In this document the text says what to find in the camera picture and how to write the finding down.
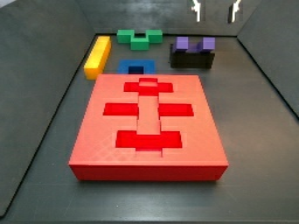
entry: red block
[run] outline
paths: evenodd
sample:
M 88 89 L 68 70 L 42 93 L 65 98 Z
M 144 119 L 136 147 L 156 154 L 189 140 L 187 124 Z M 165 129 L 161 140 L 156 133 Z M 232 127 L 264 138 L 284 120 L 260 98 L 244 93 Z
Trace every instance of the red block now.
M 80 180 L 217 180 L 228 160 L 196 75 L 97 77 L 69 158 Z

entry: dark gray surface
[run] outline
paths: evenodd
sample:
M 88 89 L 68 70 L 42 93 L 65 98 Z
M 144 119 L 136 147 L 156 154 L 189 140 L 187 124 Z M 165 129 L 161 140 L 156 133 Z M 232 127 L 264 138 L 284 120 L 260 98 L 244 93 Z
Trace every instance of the dark gray surface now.
M 93 31 L 73 0 L 16 1 L 0 9 L 0 27 L 1 216 Z
M 299 1 L 264 0 L 237 35 L 299 117 Z
M 154 59 L 158 74 L 200 74 L 229 168 L 216 183 L 78 182 L 66 163 L 94 83 L 80 67 L 2 221 L 297 222 L 299 125 L 237 40 L 216 38 L 211 70 L 169 68 L 173 38 L 144 52 L 112 41 L 108 73 Z
M 96 33 L 121 29 L 161 29 L 168 34 L 237 36 L 261 0 L 243 0 L 243 15 L 228 24 L 229 6 L 236 0 L 199 0 L 200 22 L 191 11 L 192 0 L 77 0 Z

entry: purple block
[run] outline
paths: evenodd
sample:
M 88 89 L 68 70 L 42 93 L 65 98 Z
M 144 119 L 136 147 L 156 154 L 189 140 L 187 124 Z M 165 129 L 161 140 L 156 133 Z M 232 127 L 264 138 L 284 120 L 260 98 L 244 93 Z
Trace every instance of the purple block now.
M 215 50 L 215 38 L 203 38 L 197 48 L 200 53 L 209 53 Z
M 175 41 L 175 45 L 172 45 L 173 52 L 185 52 L 189 46 L 189 38 L 188 37 L 177 37 Z

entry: blue block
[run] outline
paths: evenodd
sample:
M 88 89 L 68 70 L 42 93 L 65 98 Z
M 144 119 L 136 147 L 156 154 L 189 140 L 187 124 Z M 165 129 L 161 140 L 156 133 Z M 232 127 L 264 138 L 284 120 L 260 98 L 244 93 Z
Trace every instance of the blue block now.
M 121 59 L 116 73 L 154 74 L 154 61 L 152 59 Z

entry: cross-shaped slot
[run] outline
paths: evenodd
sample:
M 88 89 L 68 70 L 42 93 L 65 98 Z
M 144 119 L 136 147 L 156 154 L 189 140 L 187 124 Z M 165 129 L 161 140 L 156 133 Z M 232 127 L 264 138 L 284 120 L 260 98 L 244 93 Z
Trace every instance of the cross-shaped slot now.
M 156 78 L 140 78 L 126 82 L 125 92 L 137 92 L 137 103 L 106 103 L 102 116 L 136 116 L 136 131 L 116 133 L 116 147 L 134 151 L 158 151 L 181 148 L 180 131 L 161 131 L 160 116 L 193 116 L 191 104 L 158 103 L 158 93 L 172 93 L 172 83 L 157 82 Z

